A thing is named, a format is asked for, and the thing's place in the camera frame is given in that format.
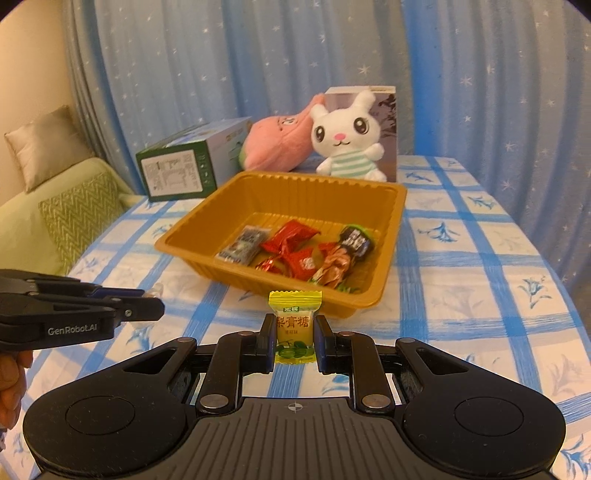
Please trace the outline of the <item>person's left hand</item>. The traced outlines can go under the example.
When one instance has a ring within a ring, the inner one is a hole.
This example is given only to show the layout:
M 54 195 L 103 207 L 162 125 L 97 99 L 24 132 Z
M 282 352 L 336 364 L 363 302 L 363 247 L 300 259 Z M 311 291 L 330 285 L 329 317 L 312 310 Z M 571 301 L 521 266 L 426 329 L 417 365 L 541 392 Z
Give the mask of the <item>person's left hand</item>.
M 1 426 L 12 429 L 18 420 L 21 401 L 26 391 L 25 370 L 33 362 L 33 352 L 5 352 L 0 357 Z

